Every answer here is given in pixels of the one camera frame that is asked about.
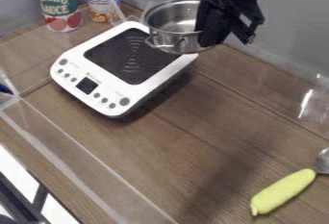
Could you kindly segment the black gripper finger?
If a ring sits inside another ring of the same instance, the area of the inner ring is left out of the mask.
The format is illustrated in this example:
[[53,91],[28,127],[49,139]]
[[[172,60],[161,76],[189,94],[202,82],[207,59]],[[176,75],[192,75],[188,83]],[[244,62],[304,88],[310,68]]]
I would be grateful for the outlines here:
[[220,0],[200,0],[195,31],[199,32],[197,42],[202,47],[212,47],[226,40],[231,22],[227,5]]
[[242,42],[250,44],[255,38],[255,30],[264,22],[264,17],[258,6],[250,6],[243,11],[235,9],[231,19],[231,32]]

